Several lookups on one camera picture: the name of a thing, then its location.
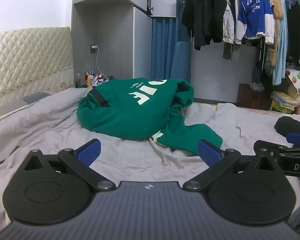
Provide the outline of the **green hoodie sweatshirt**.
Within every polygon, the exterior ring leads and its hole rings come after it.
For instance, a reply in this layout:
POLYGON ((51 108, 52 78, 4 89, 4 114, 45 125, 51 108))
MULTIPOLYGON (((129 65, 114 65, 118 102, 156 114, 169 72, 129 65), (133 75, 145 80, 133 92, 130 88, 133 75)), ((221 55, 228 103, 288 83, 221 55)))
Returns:
POLYGON ((121 139, 152 138, 194 154, 201 140, 220 148, 223 139, 206 124, 185 125, 183 109, 193 100, 194 88, 183 79, 110 80, 81 98, 77 117, 87 130, 121 139))

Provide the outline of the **stack of books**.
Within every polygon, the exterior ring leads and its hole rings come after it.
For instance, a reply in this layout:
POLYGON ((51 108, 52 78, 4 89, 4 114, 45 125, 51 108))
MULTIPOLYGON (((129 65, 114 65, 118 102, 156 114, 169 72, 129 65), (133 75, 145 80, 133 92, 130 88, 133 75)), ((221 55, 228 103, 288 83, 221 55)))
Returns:
POLYGON ((282 107, 291 109, 292 111, 294 111, 296 108, 297 102, 283 92, 273 91, 270 97, 272 100, 277 101, 282 107))

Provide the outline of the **green plastic stool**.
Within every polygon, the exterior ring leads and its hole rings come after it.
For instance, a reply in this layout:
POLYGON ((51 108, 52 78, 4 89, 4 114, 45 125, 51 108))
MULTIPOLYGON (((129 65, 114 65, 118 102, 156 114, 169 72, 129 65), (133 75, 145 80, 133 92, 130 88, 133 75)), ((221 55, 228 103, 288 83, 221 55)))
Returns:
POLYGON ((275 112, 281 112, 283 114, 292 114, 293 111, 291 109, 282 107, 277 101, 272 100, 271 106, 270 106, 270 111, 275 111, 275 112))

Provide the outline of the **dark brown box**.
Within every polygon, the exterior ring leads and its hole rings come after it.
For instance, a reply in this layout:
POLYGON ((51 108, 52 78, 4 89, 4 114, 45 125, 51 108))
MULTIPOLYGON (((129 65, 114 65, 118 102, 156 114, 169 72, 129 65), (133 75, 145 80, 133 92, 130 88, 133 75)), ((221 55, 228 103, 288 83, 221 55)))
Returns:
POLYGON ((249 84, 240 83, 238 87, 236 106, 269 110, 272 99, 265 92, 254 91, 249 84))

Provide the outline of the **light blue hanging garment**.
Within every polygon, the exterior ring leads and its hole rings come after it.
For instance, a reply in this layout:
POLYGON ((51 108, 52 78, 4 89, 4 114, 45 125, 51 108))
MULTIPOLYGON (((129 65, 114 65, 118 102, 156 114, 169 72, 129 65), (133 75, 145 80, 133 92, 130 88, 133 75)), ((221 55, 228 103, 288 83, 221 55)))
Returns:
POLYGON ((283 19, 280 19, 279 44, 277 47, 276 65, 273 70, 273 85, 281 84, 286 74, 286 56, 288 50, 287 10, 285 0, 280 0, 283 9, 283 19))

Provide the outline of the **orange bottle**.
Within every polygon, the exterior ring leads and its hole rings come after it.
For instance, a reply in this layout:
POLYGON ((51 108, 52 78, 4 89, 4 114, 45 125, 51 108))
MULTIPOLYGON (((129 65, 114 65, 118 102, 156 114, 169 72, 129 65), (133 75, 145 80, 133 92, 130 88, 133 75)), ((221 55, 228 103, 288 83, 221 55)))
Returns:
POLYGON ((92 85, 92 81, 90 79, 90 76, 87 77, 87 80, 86 80, 86 86, 88 89, 92 89, 93 88, 93 85, 92 85))

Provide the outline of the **blue covered chair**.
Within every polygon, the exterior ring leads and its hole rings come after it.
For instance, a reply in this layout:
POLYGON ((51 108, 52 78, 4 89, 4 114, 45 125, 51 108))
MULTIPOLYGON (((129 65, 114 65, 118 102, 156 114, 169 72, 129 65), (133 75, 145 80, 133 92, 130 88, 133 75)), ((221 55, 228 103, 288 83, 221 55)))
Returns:
POLYGON ((175 45, 171 68, 171 79, 184 79, 191 82, 191 43, 179 41, 175 45))

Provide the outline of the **cream quilted headboard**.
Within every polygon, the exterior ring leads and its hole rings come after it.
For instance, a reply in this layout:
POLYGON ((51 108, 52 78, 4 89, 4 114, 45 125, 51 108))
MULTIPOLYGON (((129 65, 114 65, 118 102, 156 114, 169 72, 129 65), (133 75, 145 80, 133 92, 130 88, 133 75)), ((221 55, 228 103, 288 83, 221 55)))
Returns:
POLYGON ((69 27, 0 32, 0 106, 38 92, 74 87, 69 27))

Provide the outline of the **blue curtain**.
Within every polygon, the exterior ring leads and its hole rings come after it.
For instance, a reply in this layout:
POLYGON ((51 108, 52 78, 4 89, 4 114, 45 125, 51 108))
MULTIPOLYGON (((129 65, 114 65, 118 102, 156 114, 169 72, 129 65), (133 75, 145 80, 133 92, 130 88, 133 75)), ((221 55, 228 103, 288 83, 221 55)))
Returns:
POLYGON ((179 41, 190 42, 187 28, 181 24, 180 16, 152 18, 152 79, 171 79, 175 45, 179 41))

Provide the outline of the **blue white jersey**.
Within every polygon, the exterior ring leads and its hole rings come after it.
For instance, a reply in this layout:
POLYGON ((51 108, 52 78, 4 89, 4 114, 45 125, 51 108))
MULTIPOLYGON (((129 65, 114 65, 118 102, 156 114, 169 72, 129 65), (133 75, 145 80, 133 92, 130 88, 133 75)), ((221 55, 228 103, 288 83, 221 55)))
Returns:
POLYGON ((264 37, 266 44, 274 44, 275 20, 270 0, 241 0, 236 32, 236 43, 243 38, 254 40, 264 37))

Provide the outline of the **grey wardrobe cabinet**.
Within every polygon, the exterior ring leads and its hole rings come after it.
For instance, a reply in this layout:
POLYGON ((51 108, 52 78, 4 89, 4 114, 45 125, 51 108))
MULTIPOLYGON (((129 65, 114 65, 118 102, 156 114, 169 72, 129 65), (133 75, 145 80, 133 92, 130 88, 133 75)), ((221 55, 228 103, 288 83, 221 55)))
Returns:
POLYGON ((177 15, 177 0, 72 0, 74 71, 151 77, 152 18, 177 15))

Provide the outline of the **white hanging jacket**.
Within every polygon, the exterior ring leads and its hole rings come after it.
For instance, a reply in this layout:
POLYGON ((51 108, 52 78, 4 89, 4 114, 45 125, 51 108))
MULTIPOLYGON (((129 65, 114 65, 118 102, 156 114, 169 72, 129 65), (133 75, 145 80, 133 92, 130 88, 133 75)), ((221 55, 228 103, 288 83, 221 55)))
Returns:
POLYGON ((241 44, 238 35, 238 17, 241 0, 226 0, 226 9, 223 15, 223 41, 230 44, 241 44))

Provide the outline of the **black hanging jacket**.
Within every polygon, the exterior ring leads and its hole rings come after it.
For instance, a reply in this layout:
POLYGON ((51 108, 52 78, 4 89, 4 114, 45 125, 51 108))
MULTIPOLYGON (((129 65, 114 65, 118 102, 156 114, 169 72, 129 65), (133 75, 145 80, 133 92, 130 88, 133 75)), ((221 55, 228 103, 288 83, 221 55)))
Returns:
POLYGON ((226 0, 186 0, 181 23, 194 38, 195 50, 223 40, 226 0))

